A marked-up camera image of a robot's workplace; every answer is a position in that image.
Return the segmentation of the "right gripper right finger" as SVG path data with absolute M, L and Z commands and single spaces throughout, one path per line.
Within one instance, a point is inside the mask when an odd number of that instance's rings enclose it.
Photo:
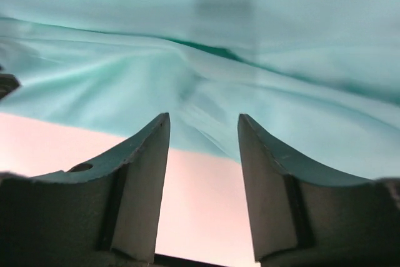
M 398 266 L 399 180 L 323 165 L 237 124 L 255 260 L 262 266 Z

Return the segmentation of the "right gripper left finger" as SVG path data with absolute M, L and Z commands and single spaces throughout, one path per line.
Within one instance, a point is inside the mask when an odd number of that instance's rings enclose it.
M 69 171 L 1 174 L 2 266 L 151 266 L 170 139 L 167 113 Z

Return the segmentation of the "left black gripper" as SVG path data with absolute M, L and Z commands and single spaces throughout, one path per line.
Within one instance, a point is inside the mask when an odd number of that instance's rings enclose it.
M 21 84 L 15 75 L 5 73 L 3 66 L 0 67 L 0 70 L 0 99 L 3 99 L 20 87 Z

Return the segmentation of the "mint green t shirt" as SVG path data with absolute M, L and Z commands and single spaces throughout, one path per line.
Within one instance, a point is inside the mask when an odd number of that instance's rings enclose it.
M 236 124 L 399 176 L 399 0 L 1 0 L 4 113 L 239 159 Z

